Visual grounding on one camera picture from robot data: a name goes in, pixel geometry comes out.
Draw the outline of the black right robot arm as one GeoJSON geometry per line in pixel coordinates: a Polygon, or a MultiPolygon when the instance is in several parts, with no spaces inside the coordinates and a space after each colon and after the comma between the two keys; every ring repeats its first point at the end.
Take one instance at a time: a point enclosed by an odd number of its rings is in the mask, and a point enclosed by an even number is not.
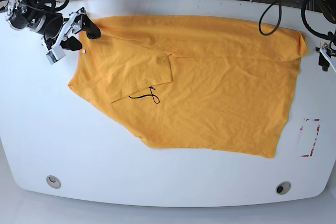
{"type": "Polygon", "coordinates": [[[46,56],[54,64],[62,59],[67,50],[78,51],[82,43],[75,35],[84,31],[88,39],[98,39],[101,31],[88,17],[84,8],[63,17],[61,11],[70,0],[61,5],[56,0],[2,0],[6,1],[6,21],[14,30],[25,28],[42,36],[41,43],[46,56]]]}

